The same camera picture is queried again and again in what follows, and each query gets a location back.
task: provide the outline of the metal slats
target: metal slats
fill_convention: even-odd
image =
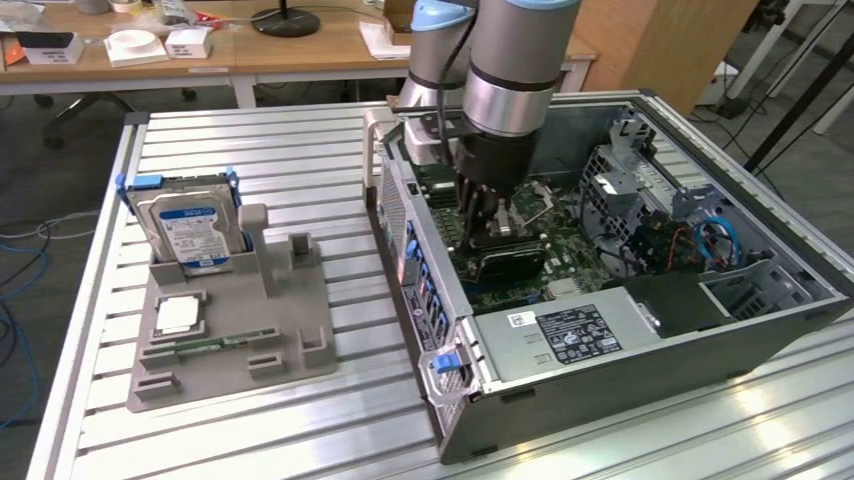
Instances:
[[[244,203],[271,207],[267,240],[308,231],[320,241],[341,363],[325,377],[132,414],[150,249],[120,213],[118,251],[101,272],[110,292],[97,299],[105,318],[90,332],[97,356],[80,372],[85,416],[66,437],[76,459],[60,478],[851,476],[854,320],[806,336],[738,381],[440,465],[360,200],[360,115],[339,105],[152,115],[140,171],[197,175],[235,165]]]

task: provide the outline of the aluminum table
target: aluminum table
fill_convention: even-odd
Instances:
[[[340,368],[140,414],[124,408],[149,247],[108,189],[28,478],[852,476],[850,320],[726,384],[437,463],[361,203],[361,116],[376,106],[153,114],[125,126],[113,177],[231,165],[244,202],[269,207],[268,241],[297,231],[320,240]]]

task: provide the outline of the hard drive label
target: hard drive label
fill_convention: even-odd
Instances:
[[[209,207],[160,212],[174,257],[188,267],[209,267],[228,260],[225,236],[213,228],[217,218]]]
[[[563,364],[597,357],[623,349],[593,305],[536,317],[551,351]]]

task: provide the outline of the wooden desk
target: wooden desk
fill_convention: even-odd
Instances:
[[[311,5],[296,0],[293,6]],[[325,0],[324,5],[353,8],[379,16],[373,7],[357,0]],[[277,5],[275,1],[189,2],[192,9],[225,16],[251,18],[257,11]],[[49,4],[45,16],[57,29],[78,32],[86,45],[77,65],[30,65],[25,60],[0,72],[0,95],[120,91],[154,88],[231,85],[237,106],[255,107],[252,87],[259,83],[305,82],[400,78],[407,74],[407,61],[380,61],[371,57],[359,33],[359,22],[377,22],[348,10],[309,9],[320,17],[320,30],[303,38],[263,35],[240,22],[236,31],[210,34],[213,49],[206,59],[180,59],[132,67],[112,68],[100,39],[110,33],[109,25],[126,22],[129,15],[109,13],[84,15],[72,5]],[[4,41],[4,50],[10,42]],[[567,49],[568,72],[561,91],[577,91],[596,54],[573,38]]]

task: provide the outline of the hard drive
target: hard drive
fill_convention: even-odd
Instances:
[[[180,263],[188,276],[229,270],[231,255],[247,251],[237,223],[236,174],[144,175],[126,187],[118,176],[116,183],[145,232],[154,261]]]

